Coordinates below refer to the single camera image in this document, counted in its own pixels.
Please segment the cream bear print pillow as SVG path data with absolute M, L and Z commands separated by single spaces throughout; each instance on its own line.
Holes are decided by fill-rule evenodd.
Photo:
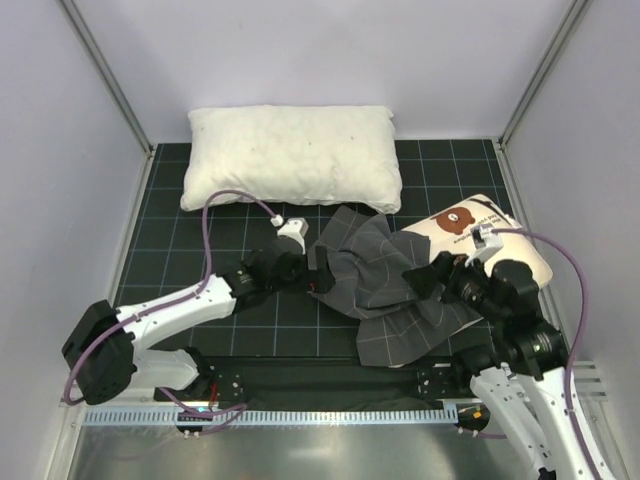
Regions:
M 432 241 L 431 265 L 440 252 L 471 255 L 475 251 L 471 229 L 481 224 L 491 225 L 504 242 L 504 247 L 483 264 L 489 277 L 488 295 L 480 310 L 449 304 L 464 306 L 492 323 L 534 322 L 541 316 L 538 296 L 553 277 L 551 267 L 522 235 L 521 225 L 487 196 L 473 195 L 405 231 Z

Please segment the grey checked pillowcase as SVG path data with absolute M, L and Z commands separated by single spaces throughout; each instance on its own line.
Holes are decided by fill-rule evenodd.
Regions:
M 413 232 L 393 232 L 387 217 L 340 207 L 314 243 L 327 250 L 335 285 L 314 297 L 360 322 L 360 363 L 397 368 L 410 364 L 482 320 L 460 304 L 443 304 L 442 286 L 421 300 L 402 273 L 430 263 L 431 242 Z

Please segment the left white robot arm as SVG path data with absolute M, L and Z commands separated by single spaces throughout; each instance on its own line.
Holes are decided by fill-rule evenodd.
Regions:
M 130 387 L 167 388 L 197 401 L 211 389 L 211 370 L 194 348 L 159 351 L 156 344 L 184 330 L 225 319 L 262 305 L 276 293 L 294 289 L 324 294 L 335 284 L 328 250 L 306 250 L 293 239 L 279 237 L 266 248 L 199 283 L 172 294 L 113 307 L 101 300 L 90 305 L 64 343 L 70 369 L 63 399 L 106 403 Z

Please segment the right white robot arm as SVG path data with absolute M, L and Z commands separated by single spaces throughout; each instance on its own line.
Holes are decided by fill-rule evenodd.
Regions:
M 493 326 L 495 348 L 455 354 L 450 383 L 488 408 L 528 478 L 613 478 L 578 399 L 564 336 L 542 316 L 527 264 L 500 260 L 487 272 L 479 259 L 442 252 L 402 277 L 419 298 L 437 293 Z

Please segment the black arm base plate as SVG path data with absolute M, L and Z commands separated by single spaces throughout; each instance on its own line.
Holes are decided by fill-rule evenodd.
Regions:
M 346 357 L 209 357 L 211 383 L 183 402 L 212 395 L 226 408 L 254 411 L 420 410 L 470 401 L 449 357 L 426 357 L 403 367 L 365 367 Z

